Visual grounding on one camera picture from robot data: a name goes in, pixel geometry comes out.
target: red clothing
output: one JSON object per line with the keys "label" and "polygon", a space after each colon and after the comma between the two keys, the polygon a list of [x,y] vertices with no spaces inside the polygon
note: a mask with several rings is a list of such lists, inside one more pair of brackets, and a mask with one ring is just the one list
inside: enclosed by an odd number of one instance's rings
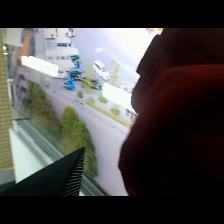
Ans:
{"label": "red clothing", "polygon": [[129,195],[224,189],[224,29],[164,29],[146,51],[119,168]]}

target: black object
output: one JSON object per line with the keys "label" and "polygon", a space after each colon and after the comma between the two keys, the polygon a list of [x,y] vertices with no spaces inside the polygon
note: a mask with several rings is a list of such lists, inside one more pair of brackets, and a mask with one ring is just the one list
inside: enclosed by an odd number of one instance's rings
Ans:
{"label": "black object", "polygon": [[78,196],[84,151],[84,148],[77,149],[7,189],[0,196]]}

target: white vehicle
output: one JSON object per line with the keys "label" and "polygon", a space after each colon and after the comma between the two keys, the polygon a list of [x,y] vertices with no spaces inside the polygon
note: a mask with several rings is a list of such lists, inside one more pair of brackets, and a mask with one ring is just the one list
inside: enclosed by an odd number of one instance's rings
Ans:
{"label": "white vehicle", "polygon": [[57,28],[58,29],[58,37],[74,37],[75,30],[74,28]]}
{"label": "white vehicle", "polygon": [[104,64],[101,61],[98,61],[98,60],[94,61],[93,71],[97,75],[102,77],[102,79],[104,79],[104,80],[109,80],[110,79],[110,74],[109,74],[106,67],[104,66]]}
{"label": "white vehicle", "polygon": [[57,37],[57,28],[44,28],[44,38],[56,38]]}
{"label": "white vehicle", "polygon": [[58,47],[72,47],[75,48],[75,45],[70,41],[68,37],[58,37],[56,38],[56,46]]}
{"label": "white vehicle", "polygon": [[58,65],[58,78],[65,78],[75,67],[72,57],[79,55],[77,48],[59,48],[55,50],[47,50],[47,61]]}

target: display screen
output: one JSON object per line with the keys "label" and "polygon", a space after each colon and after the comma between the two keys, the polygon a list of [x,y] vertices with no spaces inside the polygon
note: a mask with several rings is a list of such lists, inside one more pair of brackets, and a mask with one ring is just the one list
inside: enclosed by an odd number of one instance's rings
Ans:
{"label": "display screen", "polygon": [[84,174],[109,195],[127,195],[118,159],[138,116],[136,69],[159,31],[35,28],[17,50],[18,110],[64,155],[85,147]]}

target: person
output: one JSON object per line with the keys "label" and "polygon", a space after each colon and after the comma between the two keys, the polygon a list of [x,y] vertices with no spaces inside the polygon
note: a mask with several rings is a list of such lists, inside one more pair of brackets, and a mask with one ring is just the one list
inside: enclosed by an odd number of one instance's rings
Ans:
{"label": "person", "polygon": [[137,72],[118,164],[128,195],[222,195],[224,29],[165,28]]}

